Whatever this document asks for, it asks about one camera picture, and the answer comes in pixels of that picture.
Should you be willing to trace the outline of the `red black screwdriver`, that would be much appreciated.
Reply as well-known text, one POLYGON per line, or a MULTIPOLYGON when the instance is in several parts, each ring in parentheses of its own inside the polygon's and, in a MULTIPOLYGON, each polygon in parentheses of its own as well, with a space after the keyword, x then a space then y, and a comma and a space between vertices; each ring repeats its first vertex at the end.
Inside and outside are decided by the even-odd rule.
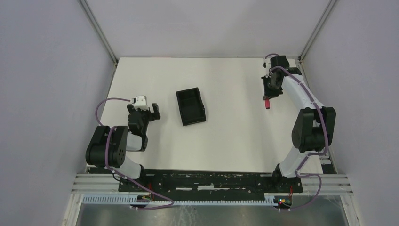
POLYGON ((264 100, 264 104, 265 104, 265 109, 269 110, 271 108, 271 104, 270 104, 270 99, 266 98, 264 100))

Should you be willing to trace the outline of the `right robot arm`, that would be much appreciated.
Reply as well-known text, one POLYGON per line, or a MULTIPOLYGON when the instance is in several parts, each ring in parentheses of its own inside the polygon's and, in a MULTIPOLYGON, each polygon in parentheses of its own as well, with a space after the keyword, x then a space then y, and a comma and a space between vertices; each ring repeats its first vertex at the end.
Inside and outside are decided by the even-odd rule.
POLYGON ((312 156, 328 152, 335 128, 336 111, 326 107, 310 91, 297 67, 291 67, 285 55, 276 53, 265 56, 263 67, 268 68, 263 81, 263 100, 270 109, 270 100, 280 95, 289 95, 298 109, 291 140, 292 148, 272 173, 272 187, 277 192, 286 191, 291 178, 300 178, 300 171, 312 156))

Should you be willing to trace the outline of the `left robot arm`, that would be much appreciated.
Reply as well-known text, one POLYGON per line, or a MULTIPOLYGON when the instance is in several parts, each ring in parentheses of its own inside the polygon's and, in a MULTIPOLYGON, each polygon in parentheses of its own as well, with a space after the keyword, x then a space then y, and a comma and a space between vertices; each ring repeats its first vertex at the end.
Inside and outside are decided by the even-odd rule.
POLYGON ((86 150, 86 163, 131 178, 130 186, 137 192, 144 191, 148 186, 148 179, 141 175, 144 167, 130 160, 127 152, 146 150, 148 125, 160 119, 158 105, 153 103, 152 107, 153 111, 128 104, 127 126, 97 126, 86 150))

